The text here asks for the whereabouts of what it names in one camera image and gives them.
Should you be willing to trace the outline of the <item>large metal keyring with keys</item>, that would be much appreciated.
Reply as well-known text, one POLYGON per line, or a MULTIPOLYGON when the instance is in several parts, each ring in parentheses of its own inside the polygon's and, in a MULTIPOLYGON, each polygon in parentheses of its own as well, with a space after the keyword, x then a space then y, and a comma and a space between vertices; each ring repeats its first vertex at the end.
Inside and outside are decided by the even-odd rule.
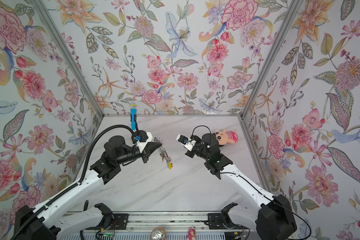
POLYGON ((169 170, 171 170, 171 169, 173 168, 172 159, 171 159, 171 157, 168 155, 166 149, 164 148, 164 143, 163 143, 163 141, 162 141, 160 138, 158 138, 158 137, 154 137, 154 142, 155 142, 155 143, 161 143, 161 144, 162 144, 162 145, 158 148, 159 153, 160 153, 160 156, 161 156, 161 158, 162 158, 162 161, 163 161, 163 162, 166 162, 167 168, 168 168, 169 170))

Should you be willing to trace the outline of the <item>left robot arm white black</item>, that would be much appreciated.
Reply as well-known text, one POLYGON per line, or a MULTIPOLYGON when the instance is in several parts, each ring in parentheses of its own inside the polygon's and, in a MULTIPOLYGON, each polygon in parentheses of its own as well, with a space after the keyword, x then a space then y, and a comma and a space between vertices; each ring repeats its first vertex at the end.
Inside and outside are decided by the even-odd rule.
POLYGON ((141 143, 132 146, 125 143, 125 138, 115 136, 105 143, 102 156, 89 170, 85 177, 34 207, 20 208, 15 217, 13 240, 60 240, 73 233, 88 228, 108 229, 115 223, 113 211, 104 203, 94 205, 78 214, 65 214, 79 201, 95 190, 110 182, 126 166, 138 159, 144 163, 162 143, 156 143, 151 134, 141 143))

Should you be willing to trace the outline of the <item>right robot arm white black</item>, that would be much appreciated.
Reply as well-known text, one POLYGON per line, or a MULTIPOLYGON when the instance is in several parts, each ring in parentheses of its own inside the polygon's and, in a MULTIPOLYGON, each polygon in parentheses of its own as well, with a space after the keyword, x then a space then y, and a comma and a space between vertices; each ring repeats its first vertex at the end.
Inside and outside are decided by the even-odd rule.
POLYGON ((227 227, 241 225, 257 232, 262 240, 286 240, 296 232, 298 226, 288 199, 283 195, 273 195, 243 174, 221 153, 214 134, 205 134, 201 138, 178 135, 177 141, 187 149, 187 156, 205 160, 208 171, 242 197, 241 202, 222 209, 227 227))

